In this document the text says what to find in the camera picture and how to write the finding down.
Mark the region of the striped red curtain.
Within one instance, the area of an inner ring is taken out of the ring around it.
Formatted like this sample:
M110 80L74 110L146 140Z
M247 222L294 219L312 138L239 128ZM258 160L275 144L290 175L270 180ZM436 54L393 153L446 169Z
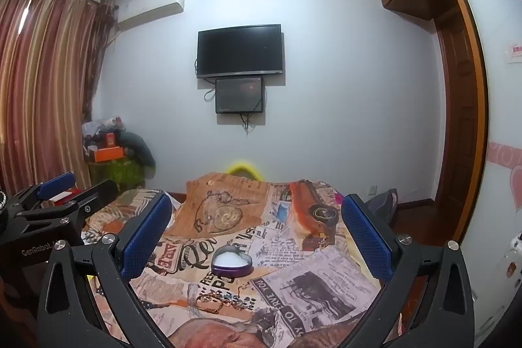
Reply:
M114 5L1 0L1 188L67 171L90 185L81 126L91 120Z

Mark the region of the black wall television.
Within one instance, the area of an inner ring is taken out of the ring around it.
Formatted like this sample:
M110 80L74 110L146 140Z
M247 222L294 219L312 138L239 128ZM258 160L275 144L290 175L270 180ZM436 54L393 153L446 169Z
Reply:
M196 76L283 74L281 24L243 25L200 31Z

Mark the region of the pink heart wall sticker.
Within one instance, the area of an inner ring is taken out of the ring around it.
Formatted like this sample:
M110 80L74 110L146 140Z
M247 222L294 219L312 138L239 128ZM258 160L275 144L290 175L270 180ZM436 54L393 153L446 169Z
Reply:
M490 142L487 148L487 160L510 171L509 185L514 206L517 211L521 210L521 149Z

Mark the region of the red box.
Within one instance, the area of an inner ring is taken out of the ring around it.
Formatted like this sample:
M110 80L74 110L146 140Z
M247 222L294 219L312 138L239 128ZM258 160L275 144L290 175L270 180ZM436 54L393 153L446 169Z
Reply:
M58 207L66 204L68 201L70 201L72 198L74 198L76 195L78 195L81 192L80 189L77 187L70 188L67 191L60 192L59 194L52 197L50 200L43 201L41 203L42 207Z

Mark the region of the small black wall monitor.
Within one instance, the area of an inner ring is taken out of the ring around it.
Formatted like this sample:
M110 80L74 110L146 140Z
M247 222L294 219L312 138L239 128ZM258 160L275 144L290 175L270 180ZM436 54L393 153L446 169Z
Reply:
M262 113L265 87L261 77L233 77L215 82L215 112L217 114Z

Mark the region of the wooden door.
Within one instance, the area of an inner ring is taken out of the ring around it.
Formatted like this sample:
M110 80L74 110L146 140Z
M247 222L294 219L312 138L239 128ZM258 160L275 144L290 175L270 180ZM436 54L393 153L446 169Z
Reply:
M446 93L446 133L435 206L445 239L461 242L475 209L487 145L487 82L471 8L455 0L435 19Z

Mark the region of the green patterned cabinet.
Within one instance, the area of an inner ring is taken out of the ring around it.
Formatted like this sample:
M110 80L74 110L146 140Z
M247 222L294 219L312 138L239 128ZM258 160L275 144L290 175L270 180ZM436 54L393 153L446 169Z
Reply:
M91 162L88 170L92 185L110 179L116 183L119 192L145 186L144 168L134 159L123 157L109 162Z

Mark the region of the orange box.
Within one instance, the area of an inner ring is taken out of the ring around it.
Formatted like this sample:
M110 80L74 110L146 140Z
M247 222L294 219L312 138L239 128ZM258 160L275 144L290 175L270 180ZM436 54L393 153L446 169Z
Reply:
M109 162L118 160L124 156L124 149L121 146L99 148L91 152L91 158L94 162Z

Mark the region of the yellow round object behind bed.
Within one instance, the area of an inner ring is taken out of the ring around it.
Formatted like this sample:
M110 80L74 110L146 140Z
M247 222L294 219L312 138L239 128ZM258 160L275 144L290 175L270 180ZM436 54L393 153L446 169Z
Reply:
M264 178L260 171L250 162L237 161L232 163L227 169L226 174L236 177L245 177L251 180L263 181Z

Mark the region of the purple heart-shaped tin box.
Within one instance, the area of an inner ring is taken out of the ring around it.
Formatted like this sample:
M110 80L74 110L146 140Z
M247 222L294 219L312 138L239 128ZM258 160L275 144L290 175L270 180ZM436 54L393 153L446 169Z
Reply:
M220 247L212 257L211 272L218 277L246 277L253 271L252 258L238 247Z

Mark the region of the dark backpack on floor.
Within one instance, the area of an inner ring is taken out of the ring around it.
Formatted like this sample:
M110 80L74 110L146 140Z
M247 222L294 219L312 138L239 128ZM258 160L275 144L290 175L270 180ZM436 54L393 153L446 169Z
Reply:
M374 196L365 204L375 216L386 224L391 224L398 205L398 192L395 188L389 189Z

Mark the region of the newspaper print bedspread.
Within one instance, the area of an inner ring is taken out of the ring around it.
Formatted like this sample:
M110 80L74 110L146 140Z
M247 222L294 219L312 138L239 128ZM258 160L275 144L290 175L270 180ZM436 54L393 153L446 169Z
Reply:
M191 180L130 288L176 347L335 347L375 300L327 183Z

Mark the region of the white air conditioner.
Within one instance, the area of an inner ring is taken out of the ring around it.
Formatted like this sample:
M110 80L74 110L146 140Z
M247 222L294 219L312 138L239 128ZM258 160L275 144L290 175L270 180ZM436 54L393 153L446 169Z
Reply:
M182 13L185 0L128 0L118 6L118 29L127 31Z

